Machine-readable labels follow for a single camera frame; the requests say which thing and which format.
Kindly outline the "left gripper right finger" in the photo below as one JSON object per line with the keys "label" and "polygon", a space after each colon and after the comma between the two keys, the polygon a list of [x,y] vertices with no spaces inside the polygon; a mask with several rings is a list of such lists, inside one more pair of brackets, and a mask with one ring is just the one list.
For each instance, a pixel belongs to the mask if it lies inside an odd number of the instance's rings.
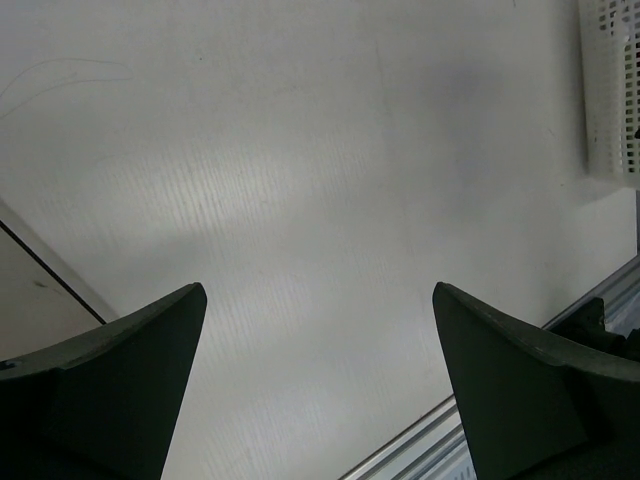
{"label": "left gripper right finger", "polygon": [[635,479],[639,361],[438,283],[437,332],[481,479]]}

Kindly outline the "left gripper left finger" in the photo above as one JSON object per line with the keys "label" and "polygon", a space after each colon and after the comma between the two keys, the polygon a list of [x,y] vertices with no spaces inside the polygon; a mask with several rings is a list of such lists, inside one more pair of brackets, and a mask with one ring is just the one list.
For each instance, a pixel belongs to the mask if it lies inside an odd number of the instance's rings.
{"label": "left gripper left finger", "polygon": [[2,478],[160,478],[206,306],[203,286],[192,283],[2,361]]}

